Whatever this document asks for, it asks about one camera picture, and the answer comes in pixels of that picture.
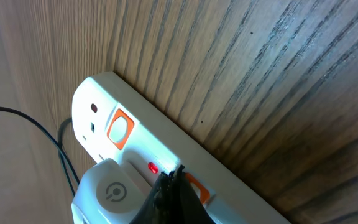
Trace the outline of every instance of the wooden surface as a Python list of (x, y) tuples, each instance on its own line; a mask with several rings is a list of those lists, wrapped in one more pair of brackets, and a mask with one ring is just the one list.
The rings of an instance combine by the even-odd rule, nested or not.
[(0, 29), (48, 129), (113, 70), (289, 220), (358, 222), (358, 0), (0, 0)]
[[(20, 109), (1, 36), (0, 106)], [(23, 118), (0, 112), (0, 223), (72, 222), (70, 194), (48, 139)]]

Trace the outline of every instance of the wooden table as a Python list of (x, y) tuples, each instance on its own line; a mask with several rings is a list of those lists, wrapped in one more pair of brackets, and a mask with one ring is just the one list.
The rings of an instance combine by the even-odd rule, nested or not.
[(0, 0), (0, 30), (22, 109), (55, 134), (112, 70), (289, 220), (358, 222), (358, 1)]

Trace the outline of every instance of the wire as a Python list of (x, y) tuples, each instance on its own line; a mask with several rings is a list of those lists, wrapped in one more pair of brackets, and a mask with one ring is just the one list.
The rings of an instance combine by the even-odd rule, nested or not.
[(70, 171), (71, 173), (73, 174), (73, 177), (76, 181), (77, 184), (80, 183), (80, 179), (78, 178), (75, 170), (74, 170), (74, 167), (73, 165), (71, 164), (70, 162), (70, 159), (67, 157), (66, 153), (63, 151), (62, 149), (62, 143), (58, 143), (54, 138), (53, 136), (40, 124), (38, 123), (36, 120), (34, 120), (33, 118), (31, 118), (30, 116), (28, 116), (27, 114), (23, 113), (23, 112), (20, 112), (20, 111), (17, 111), (17, 110), (14, 110), (14, 109), (11, 109), (11, 108), (5, 108), (5, 107), (2, 107), (0, 106), (0, 111), (3, 111), (3, 112), (8, 112), (8, 113), (13, 113), (13, 114), (16, 114), (18, 116), (21, 116), (22, 118), (25, 118), (26, 120), (30, 121), (31, 123), (33, 123), (37, 128), (39, 128), (48, 138), (49, 140), (51, 140), (51, 142), (55, 145), (55, 147), (58, 149), (58, 152), (59, 152), (59, 159), (60, 159), (60, 162), (62, 163), (62, 167), (63, 167), (63, 170), (65, 171), (65, 175), (66, 175), (66, 178), (67, 178), (67, 181), (68, 181), (68, 184), (70, 186), (70, 189), (71, 189), (71, 192), (73, 193), (73, 195), (75, 194), (74, 192), (74, 188), (73, 188), (73, 185), (71, 183), (71, 180), (70, 180), (70, 177), (68, 175), (68, 172), (67, 172), (67, 168), (66, 168), (66, 165), (65, 165), (65, 162), (68, 164), (69, 168), (70, 168)]

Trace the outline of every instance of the circular logo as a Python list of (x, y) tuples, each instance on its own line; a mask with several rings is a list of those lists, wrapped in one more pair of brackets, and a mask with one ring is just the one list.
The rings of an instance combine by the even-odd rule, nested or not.
[(106, 200), (120, 202), (127, 196), (127, 189), (125, 188), (124, 184), (120, 182), (114, 182), (107, 186), (106, 195)]

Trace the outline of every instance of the white power strip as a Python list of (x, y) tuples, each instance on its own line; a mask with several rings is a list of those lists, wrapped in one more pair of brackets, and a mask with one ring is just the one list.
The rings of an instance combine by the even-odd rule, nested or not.
[[(150, 186), (161, 171), (183, 164), (216, 222), (289, 223), (113, 72), (89, 77), (77, 88), (72, 117), (77, 140), (97, 163), (128, 162)], [(126, 173), (141, 192), (150, 190), (139, 175)]]

